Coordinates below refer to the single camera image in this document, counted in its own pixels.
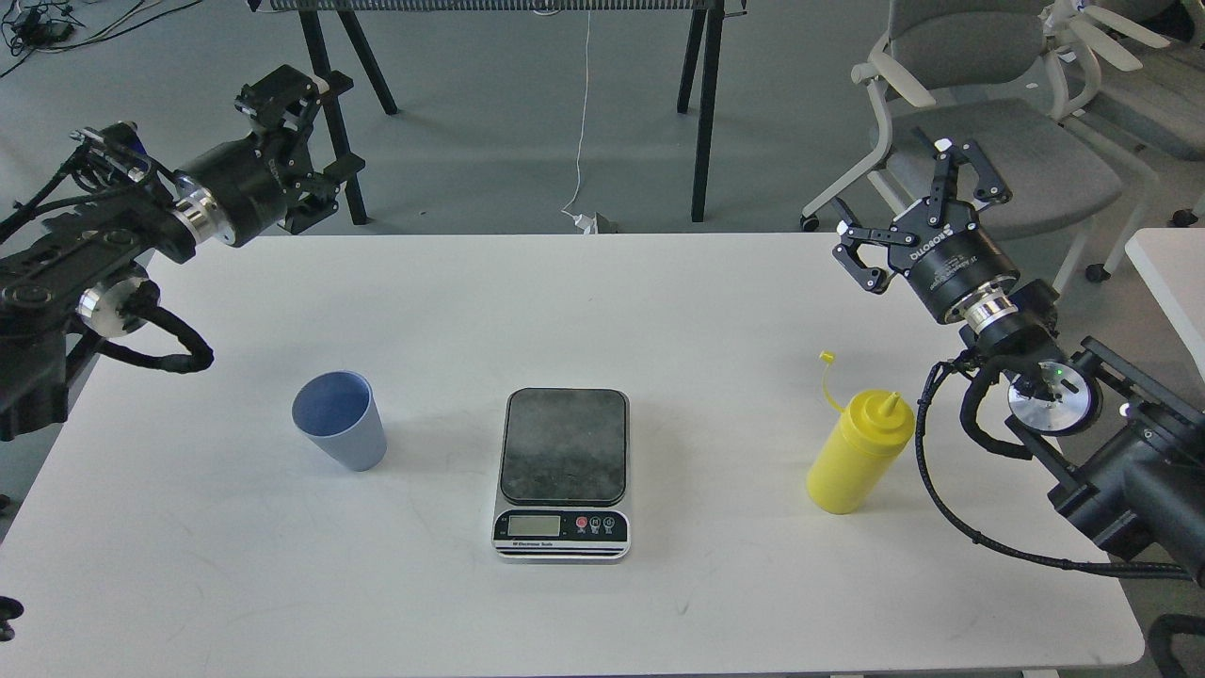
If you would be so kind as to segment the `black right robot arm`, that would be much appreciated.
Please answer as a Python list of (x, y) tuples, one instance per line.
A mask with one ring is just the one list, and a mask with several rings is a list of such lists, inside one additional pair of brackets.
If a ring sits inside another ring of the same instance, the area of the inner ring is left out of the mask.
[[(881, 228), (862, 226), (844, 199), (831, 249), (874, 295), (909, 283), (940, 325), (965, 343), (930, 369), (913, 438), (923, 485), (946, 520), (978, 546), (1052, 568), (1203, 584), (1203, 411), (1099, 340), (1057, 343), (1057, 291), (1019, 270), (980, 216), (1012, 194), (976, 141), (942, 140), (925, 197)], [(931, 399), (964, 375), (958, 420), (981, 449), (1038, 460), (1056, 479), (1050, 503), (1109, 554), (1109, 562), (1041, 558), (963, 521), (934, 488), (923, 440)]]

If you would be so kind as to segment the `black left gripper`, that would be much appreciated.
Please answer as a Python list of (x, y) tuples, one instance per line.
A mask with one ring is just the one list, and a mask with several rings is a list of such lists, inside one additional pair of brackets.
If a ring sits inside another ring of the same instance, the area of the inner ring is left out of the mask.
[(280, 65), (254, 86), (242, 86), (235, 108), (249, 119), (247, 137), (219, 143), (174, 171), (176, 218), (195, 243), (214, 237), (241, 248), (268, 226), (301, 234), (331, 218), (343, 185), (366, 167), (365, 159), (348, 153), (322, 171), (289, 173), (296, 163), (287, 154), (259, 149), (257, 140), (287, 124), (296, 132), (311, 132), (317, 111), (328, 113), (353, 87), (347, 73), (319, 77), (290, 65)]

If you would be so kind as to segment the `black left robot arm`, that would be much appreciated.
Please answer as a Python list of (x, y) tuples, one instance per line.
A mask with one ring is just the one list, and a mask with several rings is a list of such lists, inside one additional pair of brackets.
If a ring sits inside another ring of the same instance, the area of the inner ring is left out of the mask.
[(241, 248), (270, 226), (298, 234), (334, 216), (364, 160), (345, 152), (318, 170), (307, 142), (319, 110), (349, 86), (343, 73), (280, 66), (236, 96), (249, 134), (174, 172), (127, 120), (74, 134), (72, 154), (2, 222), (2, 236), (34, 218), (46, 229), (2, 259), (5, 441), (65, 421), (92, 356), (176, 375), (208, 369), (214, 350), (163, 308), (139, 257), (155, 250), (181, 265), (210, 238)]

